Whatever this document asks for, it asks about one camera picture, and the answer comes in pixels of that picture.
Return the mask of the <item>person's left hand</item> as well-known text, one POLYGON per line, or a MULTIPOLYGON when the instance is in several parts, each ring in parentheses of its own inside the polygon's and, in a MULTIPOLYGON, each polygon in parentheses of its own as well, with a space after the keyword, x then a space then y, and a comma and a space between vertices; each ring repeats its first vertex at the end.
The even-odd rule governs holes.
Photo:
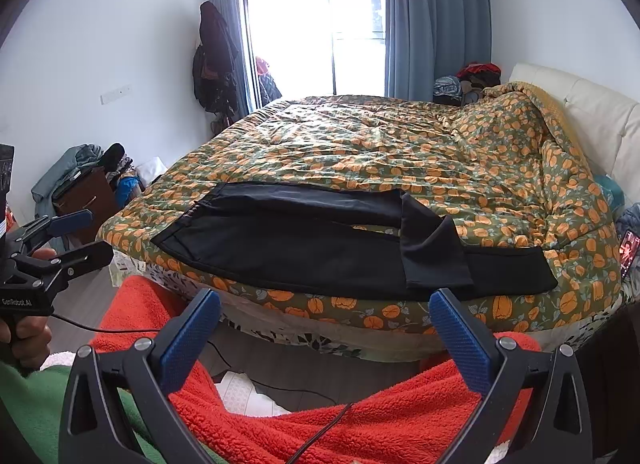
POLYGON ((15 325, 15 336, 0 321, 1 361, 23 369, 38 370, 49 357, 52 332, 47 317, 24 317, 15 325))

